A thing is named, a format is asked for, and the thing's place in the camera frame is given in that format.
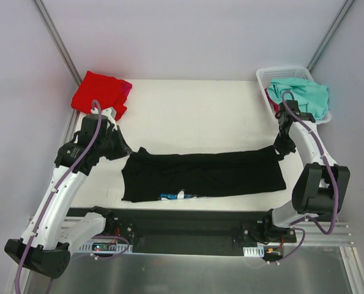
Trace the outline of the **black daisy t-shirt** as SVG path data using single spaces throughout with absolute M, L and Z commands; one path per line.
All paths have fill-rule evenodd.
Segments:
M 286 189 L 273 146 L 217 154 L 151 154 L 140 148 L 122 169 L 123 200 L 152 202 L 181 191 L 196 197 L 229 197 Z

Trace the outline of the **red t-shirt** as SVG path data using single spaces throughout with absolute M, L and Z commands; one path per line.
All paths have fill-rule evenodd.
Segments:
M 97 100 L 101 109 L 113 107 L 117 115 L 115 120 L 121 119 L 126 112 L 127 98 L 121 95 L 121 80 L 87 71 L 84 79 L 72 97 L 71 107 L 74 110 L 89 114 L 92 109 L 92 101 Z

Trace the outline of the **pink t-shirt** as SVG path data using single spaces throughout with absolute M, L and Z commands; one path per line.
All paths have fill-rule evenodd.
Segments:
M 125 80 L 121 80 L 121 95 L 124 98 L 127 98 L 130 91 L 132 90 L 133 85 Z

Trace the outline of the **white plastic basket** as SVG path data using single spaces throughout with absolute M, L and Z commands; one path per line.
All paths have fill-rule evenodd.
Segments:
M 256 71 L 256 77 L 258 79 L 258 85 L 261 90 L 261 96 L 263 101 L 268 109 L 270 119 L 274 124 L 277 123 L 277 119 L 275 117 L 275 113 L 271 104 L 274 104 L 267 94 L 266 89 L 270 86 L 270 82 L 275 78 L 304 78 L 307 80 L 314 81 L 313 77 L 311 76 L 310 72 L 305 67 L 273 67 L 273 68 L 263 68 Z M 332 116 L 330 111 L 326 113 L 324 119 L 321 121 L 317 121 L 317 124 L 325 124 L 331 120 Z

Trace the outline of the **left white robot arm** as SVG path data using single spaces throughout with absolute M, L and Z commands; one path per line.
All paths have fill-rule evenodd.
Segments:
M 114 213 L 99 206 L 61 230 L 75 195 L 100 159 L 116 160 L 132 153 L 113 116 L 113 108 L 92 110 L 83 117 L 73 139 L 59 148 L 50 185 L 35 216 L 20 238 L 8 239 L 4 247 L 18 265 L 57 279 L 88 239 L 116 234 Z

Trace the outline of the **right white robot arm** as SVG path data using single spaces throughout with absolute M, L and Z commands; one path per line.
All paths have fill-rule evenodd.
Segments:
M 303 170 L 292 189 L 291 200 L 271 211 L 271 221 L 261 226 L 262 237 L 276 241 L 289 228 L 312 221 L 325 235 L 333 232 L 343 205 L 350 170 L 340 166 L 319 137 L 316 121 L 301 112 L 296 100 L 284 100 L 276 114 L 279 132 L 273 144 L 280 157 L 297 152 Z

